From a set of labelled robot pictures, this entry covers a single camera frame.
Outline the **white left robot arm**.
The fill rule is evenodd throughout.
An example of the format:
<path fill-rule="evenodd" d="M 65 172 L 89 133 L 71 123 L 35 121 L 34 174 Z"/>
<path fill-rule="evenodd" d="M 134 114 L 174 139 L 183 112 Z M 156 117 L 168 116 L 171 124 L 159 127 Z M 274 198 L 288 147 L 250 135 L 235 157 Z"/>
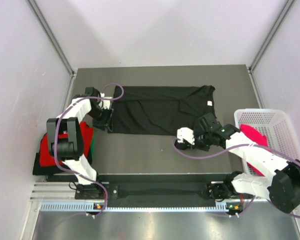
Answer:
<path fill-rule="evenodd" d="M 77 177 L 80 190 L 86 190 L 92 198 L 99 198 L 104 191 L 98 183 L 98 172 L 92 168 L 84 154 L 84 137 L 80 123 L 90 116 L 101 130 L 113 130 L 111 98 L 94 87 L 86 87 L 84 94 L 78 94 L 66 110 L 46 122 L 47 148 L 49 154 L 65 164 Z"/>

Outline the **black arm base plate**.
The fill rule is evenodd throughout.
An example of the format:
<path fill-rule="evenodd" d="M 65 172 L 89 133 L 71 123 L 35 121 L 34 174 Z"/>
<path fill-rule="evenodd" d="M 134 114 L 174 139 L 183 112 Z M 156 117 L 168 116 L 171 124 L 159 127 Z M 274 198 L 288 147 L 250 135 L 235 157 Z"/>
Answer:
<path fill-rule="evenodd" d="M 97 184 L 68 184 L 75 192 L 77 200 L 107 199 L 110 205 L 161 205 L 168 203 L 204 201 L 221 202 L 228 199 L 243 200 L 246 193 L 228 192 L 221 182 L 215 184 L 205 180 L 189 181 L 141 181 L 141 182 L 114 182 L 105 183 L 102 189 Z"/>

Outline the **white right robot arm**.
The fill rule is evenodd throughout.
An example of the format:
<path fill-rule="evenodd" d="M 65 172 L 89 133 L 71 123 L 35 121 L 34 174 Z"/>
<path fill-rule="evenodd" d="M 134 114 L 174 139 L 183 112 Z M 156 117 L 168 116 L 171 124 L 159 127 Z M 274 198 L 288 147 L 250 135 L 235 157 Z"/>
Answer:
<path fill-rule="evenodd" d="M 249 194 L 270 201 L 284 213 L 300 205 L 300 161 L 289 160 L 267 146 L 249 139 L 232 124 L 221 125 L 212 113 L 194 124 L 194 146 L 207 151 L 210 146 L 222 147 L 255 167 L 260 176 L 234 171 L 223 180 L 223 192 L 229 198 Z"/>

